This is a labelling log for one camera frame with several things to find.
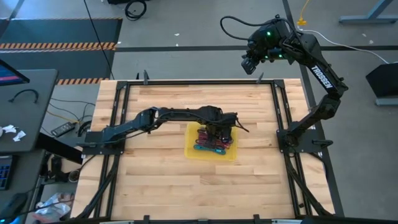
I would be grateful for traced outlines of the black aluminium rig frame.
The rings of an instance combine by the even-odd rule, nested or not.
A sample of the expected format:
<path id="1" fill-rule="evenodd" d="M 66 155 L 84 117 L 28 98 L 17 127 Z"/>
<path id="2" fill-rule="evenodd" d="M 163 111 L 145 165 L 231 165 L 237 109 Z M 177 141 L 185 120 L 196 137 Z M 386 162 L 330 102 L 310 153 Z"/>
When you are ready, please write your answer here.
<path id="1" fill-rule="evenodd" d="M 238 131 L 233 161 L 188 159 L 181 122 L 163 124 L 151 134 L 128 139 L 120 158 L 113 220 L 292 218 L 294 210 L 277 145 L 276 87 L 238 80 L 184 80 L 176 85 L 133 85 L 126 118 L 151 106 L 199 108 L 212 105 L 236 112 Z"/>

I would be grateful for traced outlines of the black computer keyboard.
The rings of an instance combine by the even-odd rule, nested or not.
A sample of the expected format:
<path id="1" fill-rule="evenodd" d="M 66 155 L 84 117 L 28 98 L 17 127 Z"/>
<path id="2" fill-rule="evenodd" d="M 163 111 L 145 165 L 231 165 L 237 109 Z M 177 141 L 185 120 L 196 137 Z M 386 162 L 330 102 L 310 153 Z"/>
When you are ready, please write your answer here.
<path id="1" fill-rule="evenodd" d="M 11 182 L 13 156 L 0 156 L 0 190 L 7 190 Z"/>

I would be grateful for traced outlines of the black office desk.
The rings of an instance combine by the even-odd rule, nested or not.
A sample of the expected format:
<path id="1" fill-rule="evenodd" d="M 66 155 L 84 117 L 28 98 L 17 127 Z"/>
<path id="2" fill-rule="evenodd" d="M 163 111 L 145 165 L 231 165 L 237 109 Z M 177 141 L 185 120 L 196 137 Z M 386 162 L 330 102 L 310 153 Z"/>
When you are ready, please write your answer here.
<path id="1" fill-rule="evenodd" d="M 58 71 L 22 70 L 21 73 L 30 79 L 29 83 L 0 86 L 0 127 L 13 125 L 17 131 L 26 133 L 20 141 L 14 142 L 15 133 L 3 134 L 0 137 L 0 156 L 13 155 L 12 176 L 9 188 L 0 190 L 0 210 L 10 201 L 13 195 L 27 192 L 27 201 L 18 217 L 18 224 L 26 220 L 25 212 L 30 210 L 32 189 L 36 187 L 39 171 L 45 157 L 45 151 L 35 147 L 40 129 L 52 96 Z M 20 94 L 13 103 L 8 102 L 18 91 L 35 89 L 39 92 L 38 103 L 32 92 Z"/>

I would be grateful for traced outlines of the black floor stand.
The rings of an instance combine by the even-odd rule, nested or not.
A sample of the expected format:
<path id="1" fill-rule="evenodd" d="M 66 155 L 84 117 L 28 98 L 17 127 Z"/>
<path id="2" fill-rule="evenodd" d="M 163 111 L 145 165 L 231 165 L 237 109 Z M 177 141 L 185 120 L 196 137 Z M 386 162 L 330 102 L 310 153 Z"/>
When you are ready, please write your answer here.
<path id="1" fill-rule="evenodd" d="M 383 64 L 366 75 L 377 106 L 398 106 L 398 62 Z"/>

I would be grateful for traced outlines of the clear plastic bag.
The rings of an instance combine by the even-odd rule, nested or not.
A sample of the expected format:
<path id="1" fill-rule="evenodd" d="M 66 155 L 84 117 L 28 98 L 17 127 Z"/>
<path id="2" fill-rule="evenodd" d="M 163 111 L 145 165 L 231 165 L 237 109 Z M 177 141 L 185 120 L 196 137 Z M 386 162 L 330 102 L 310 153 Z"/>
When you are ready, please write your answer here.
<path id="1" fill-rule="evenodd" d="M 40 223 L 59 222 L 71 212 L 74 199 L 74 193 L 56 193 L 48 200 L 39 202 L 32 217 Z"/>

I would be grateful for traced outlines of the black remote control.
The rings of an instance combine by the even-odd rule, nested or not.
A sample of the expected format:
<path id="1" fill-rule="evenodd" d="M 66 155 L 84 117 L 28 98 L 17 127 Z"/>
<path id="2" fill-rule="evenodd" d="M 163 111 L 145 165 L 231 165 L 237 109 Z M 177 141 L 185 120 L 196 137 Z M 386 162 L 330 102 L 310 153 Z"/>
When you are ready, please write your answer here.
<path id="1" fill-rule="evenodd" d="M 60 136 L 63 136 L 66 133 L 69 133 L 70 131 L 73 131 L 75 129 L 76 123 L 71 123 L 71 122 L 67 122 L 53 130 L 51 130 L 51 134 L 56 137 L 59 138 Z"/>

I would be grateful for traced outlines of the black mat with orange stripes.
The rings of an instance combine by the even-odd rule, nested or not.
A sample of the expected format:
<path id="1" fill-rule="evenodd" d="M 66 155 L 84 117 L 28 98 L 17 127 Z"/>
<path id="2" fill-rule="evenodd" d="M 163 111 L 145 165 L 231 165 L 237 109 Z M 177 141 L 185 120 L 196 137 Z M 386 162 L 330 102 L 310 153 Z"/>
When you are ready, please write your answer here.
<path id="1" fill-rule="evenodd" d="M 120 17 L 0 19 L 0 59 L 17 70 L 55 69 L 58 85 L 111 79 Z"/>

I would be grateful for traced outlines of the yellow translucent plastic bin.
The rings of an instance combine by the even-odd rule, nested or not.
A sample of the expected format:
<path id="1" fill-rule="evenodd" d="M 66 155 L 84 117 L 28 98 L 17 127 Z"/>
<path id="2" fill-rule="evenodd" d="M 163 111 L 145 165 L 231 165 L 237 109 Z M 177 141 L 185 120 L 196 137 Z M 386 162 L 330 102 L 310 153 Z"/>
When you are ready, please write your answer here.
<path id="1" fill-rule="evenodd" d="M 199 146 L 197 140 L 200 138 L 199 130 L 204 130 L 205 126 L 198 123 L 188 123 L 185 131 L 185 149 L 184 154 L 188 159 L 201 160 L 217 160 L 217 161 L 234 161 L 237 156 L 238 148 L 238 131 L 236 128 L 232 129 L 231 137 L 232 143 L 227 146 L 224 154 L 220 154 L 218 149 L 206 150 Z"/>

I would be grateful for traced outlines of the curved black band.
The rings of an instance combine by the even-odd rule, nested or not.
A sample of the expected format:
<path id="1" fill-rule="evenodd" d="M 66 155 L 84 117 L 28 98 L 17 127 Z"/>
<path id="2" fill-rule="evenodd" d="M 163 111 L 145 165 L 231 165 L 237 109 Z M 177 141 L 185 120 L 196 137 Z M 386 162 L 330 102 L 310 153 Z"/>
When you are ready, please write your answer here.
<path id="1" fill-rule="evenodd" d="M 39 100 L 39 92 L 35 89 L 25 89 L 25 90 L 21 90 L 18 91 L 11 99 L 8 100 L 8 102 L 13 103 L 15 101 L 15 99 L 22 93 L 25 92 L 32 92 L 35 95 L 35 100 L 34 103 L 37 104 L 38 100 Z"/>

